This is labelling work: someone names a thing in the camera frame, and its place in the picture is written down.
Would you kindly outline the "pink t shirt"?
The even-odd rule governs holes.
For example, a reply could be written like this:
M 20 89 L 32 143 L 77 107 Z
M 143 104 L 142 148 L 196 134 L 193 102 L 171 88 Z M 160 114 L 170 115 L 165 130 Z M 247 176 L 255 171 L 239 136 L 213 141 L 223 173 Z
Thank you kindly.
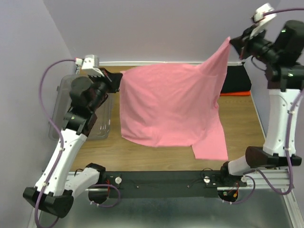
M 218 99 L 228 68 L 229 38 L 205 62 L 162 63 L 123 72 L 121 135 L 149 147 L 190 146 L 196 159 L 227 160 Z

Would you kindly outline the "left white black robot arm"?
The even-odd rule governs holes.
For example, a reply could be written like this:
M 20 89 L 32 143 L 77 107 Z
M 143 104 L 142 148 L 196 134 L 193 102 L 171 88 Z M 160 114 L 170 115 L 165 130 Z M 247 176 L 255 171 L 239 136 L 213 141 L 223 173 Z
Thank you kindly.
M 101 70 L 100 76 L 79 76 L 71 82 L 71 106 L 64 115 L 60 136 L 43 175 L 34 187 L 27 187 L 23 198 L 36 210 L 64 218 L 74 199 L 85 189 L 106 184 L 105 167 L 91 163 L 67 181 L 70 168 L 80 148 L 96 123 L 96 110 L 110 93 L 119 91 L 122 73 Z

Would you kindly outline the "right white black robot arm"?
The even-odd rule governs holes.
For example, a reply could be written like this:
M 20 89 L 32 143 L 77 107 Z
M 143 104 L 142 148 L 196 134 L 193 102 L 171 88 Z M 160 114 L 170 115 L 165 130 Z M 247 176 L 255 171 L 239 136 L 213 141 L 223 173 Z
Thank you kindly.
M 224 186 L 235 182 L 251 170 L 287 167 L 289 189 L 293 188 L 293 169 L 300 166 L 294 136 L 298 106 L 304 96 L 304 67 L 298 63 L 304 48 L 304 23 L 287 21 L 275 42 L 265 39 L 266 31 L 255 35 L 255 26 L 247 28 L 239 37 L 230 40 L 241 59 L 256 58 L 265 64 L 265 77 L 270 98 L 270 114 L 265 143 L 262 147 L 249 146 L 245 155 L 225 162 L 218 180 Z

